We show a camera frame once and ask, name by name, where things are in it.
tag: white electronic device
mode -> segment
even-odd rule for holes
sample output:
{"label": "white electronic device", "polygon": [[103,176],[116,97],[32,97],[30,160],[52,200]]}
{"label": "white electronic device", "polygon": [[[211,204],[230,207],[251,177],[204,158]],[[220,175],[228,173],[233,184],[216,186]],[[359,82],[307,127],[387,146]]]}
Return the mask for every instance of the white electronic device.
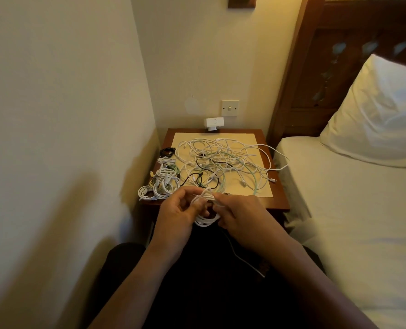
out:
{"label": "white electronic device", "polygon": [[204,119],[204,126],[209,130],[217,130],[217,127],[224,126],[224,118],[223,117],[211,117],[209,119]]}

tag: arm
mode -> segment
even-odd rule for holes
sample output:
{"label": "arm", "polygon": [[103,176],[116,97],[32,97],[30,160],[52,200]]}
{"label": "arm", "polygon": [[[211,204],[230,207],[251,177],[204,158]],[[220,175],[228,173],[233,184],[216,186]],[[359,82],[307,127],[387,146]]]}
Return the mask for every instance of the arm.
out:
{"label": "arm", "polygon": [[293,287],[312,321],[321,328],[377,327],[310,259],[304,248],[273,219],[255,196],[216,194],[215,205],[227,229],[244,247],[260,254]]}
{"label": "arm", "polygon": [[150,245],[89,329],[143,326],[163,277],[188,242],[195,216],[200,212],[209,215],[205,199],[189,206],[202,191],[197,187],[182,187],[162,203]]}

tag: mattress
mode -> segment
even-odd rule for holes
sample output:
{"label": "mattress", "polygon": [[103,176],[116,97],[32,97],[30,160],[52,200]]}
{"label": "mattress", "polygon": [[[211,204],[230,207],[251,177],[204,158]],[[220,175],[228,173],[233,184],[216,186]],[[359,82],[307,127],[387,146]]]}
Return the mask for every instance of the mattress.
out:
{"label": "mattress", "polygon": [[377,326],[406,328],[406,169],[336,154],[314,137],[277,149],[290,160],[279,175],[290,235]]}

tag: pillow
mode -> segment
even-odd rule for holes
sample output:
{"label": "pillow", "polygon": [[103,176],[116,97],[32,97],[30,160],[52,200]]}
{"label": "pillow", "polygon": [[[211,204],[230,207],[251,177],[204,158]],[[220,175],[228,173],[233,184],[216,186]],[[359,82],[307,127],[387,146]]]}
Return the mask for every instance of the pillow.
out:
{"label": "pillow", "polygon": [[406,66],[372,54],[320,141],[338,154],[406,167]]}

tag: carved headboard panel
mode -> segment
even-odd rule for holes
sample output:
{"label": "carved headboard panel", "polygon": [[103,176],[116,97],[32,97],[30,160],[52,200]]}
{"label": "carved headboard panel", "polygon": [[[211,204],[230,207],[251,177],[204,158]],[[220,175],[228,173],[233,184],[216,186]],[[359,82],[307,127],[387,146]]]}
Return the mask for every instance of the carved headboard panel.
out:
{"label": "carved headboard panel", "polygon": [[318,136],[372,53],[406,64],[406,0],[303,0],[269,145]]}

